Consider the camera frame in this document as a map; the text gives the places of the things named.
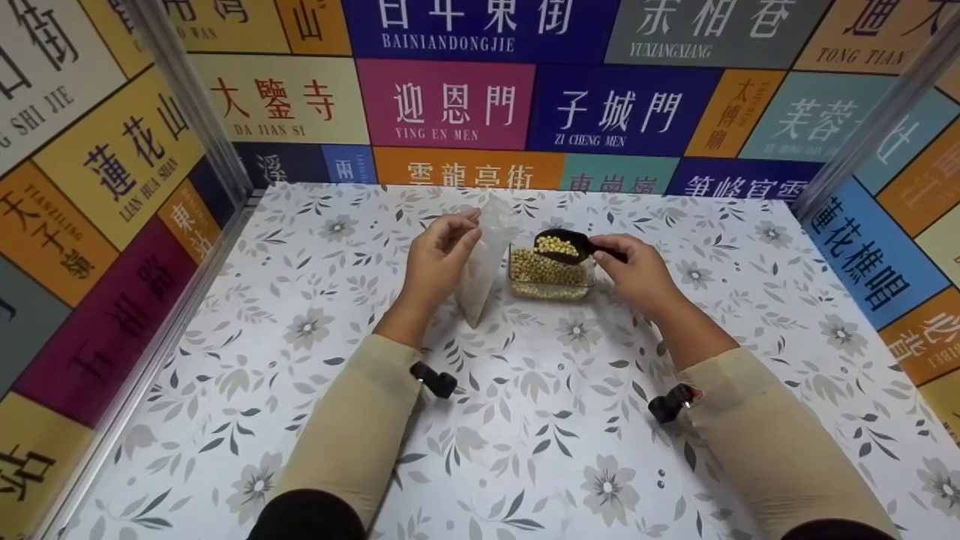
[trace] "plastic bag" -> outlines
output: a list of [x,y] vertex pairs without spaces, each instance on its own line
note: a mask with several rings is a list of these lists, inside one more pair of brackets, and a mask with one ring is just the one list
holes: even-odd
[[480,230],[483,234],[467,259],[464,274],[453,294],[471,328],[480,324],[480,314],[500,271],[500,263],[519,232],[514,211],[495,195],[491,195],[480,210]]

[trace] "table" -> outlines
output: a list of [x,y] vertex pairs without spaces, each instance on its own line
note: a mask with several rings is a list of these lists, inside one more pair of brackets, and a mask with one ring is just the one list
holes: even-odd
[[[960,485],[960,453],[783,203],[497,196],[531,232],[656,245],[682,290],[819,417],[905,538],[955,536],[960,508],[938,482]],[[67,537],[245,537],[314,403],[396,296],[410,240],[487,197],[272,187]],[[451,302],[426,343],[460,387],[411,422],[371,538],[755,535],[702,442],[646,411],[675,383],[669,356],[606,279],[576,305],[514,298],[501,279],[476,330]]]

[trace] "black clip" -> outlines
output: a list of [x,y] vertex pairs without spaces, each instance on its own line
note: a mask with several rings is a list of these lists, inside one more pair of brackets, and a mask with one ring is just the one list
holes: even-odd
[[666,424],[676,420],[682,408],[690,408],[698,392],[687,384],[677,384],[666,396],[657,396],[650,401],[647,408],[657,419],[658,424]]
[[411,366],[410,375],[422,382],[438,398],[449,399],[457,389],[457,378],[447,372],[437,373],[423,362],[417,362]]

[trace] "pink sign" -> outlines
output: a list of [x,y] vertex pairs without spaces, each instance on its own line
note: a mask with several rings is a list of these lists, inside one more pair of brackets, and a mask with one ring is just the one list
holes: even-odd
[[13,389],[96,427],[196,269],[163,222],[152,217]]
[[533,65],[356,62],[374,146],[523,150]]

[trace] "beige sleeve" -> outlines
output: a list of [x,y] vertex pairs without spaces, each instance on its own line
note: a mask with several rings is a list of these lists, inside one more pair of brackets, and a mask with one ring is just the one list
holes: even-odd
[[272,495],[304,488],[331,493],[368,528],[420,393],[410,375],[419,359],[410,347],[367,336],[314,407]]
[[734,349],[680,373],[704,392],[686,414],[756,518],[764,538],[825,518],[900,538],[817,419],[754,355]]

